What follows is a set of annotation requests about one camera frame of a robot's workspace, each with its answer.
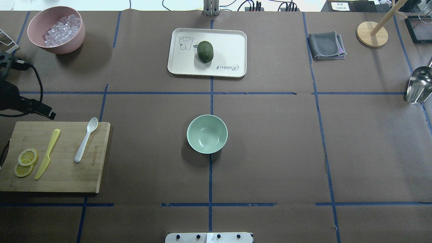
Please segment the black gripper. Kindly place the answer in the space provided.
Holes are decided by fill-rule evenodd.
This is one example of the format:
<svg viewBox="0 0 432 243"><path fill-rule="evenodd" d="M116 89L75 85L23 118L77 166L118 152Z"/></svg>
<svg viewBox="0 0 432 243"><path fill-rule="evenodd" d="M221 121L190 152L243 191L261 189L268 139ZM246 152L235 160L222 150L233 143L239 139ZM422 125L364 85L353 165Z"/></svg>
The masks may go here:
<svg viewBox="0 0 432 243"><path fill-rule="evenodd" d="M43 96L39 97L39 100L28 99L23 96L19 98L19 111L22 113L34 113L37 115L45 115L45 117L50 120L54 120L56 113L52 111L52 108L49 108L43 102Z"/></svg>

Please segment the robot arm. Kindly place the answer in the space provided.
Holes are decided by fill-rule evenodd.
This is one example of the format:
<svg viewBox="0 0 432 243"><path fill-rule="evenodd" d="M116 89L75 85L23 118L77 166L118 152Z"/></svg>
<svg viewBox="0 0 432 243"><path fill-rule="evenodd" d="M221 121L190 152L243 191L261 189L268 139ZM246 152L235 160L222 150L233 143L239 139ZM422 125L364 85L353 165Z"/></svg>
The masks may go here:
<svg viewBox="0 0 432 243"><path fill-rule="evenodd" d="M28 114L37 114L47 117L51 120L55 119L56 113L52 111L50 106L42 103L43 86L37 69L31 63L26 62L18 57L7 52L1 52L1 80L0 80L0 109L1 111L11 109L21 112L18 115L1 114L2 117L22 117ZM18 87L7 81L9 71L11 69L25 71L29 68L33 69L40 88L40 96L38 100L28 99L20 95Z"/></svg>

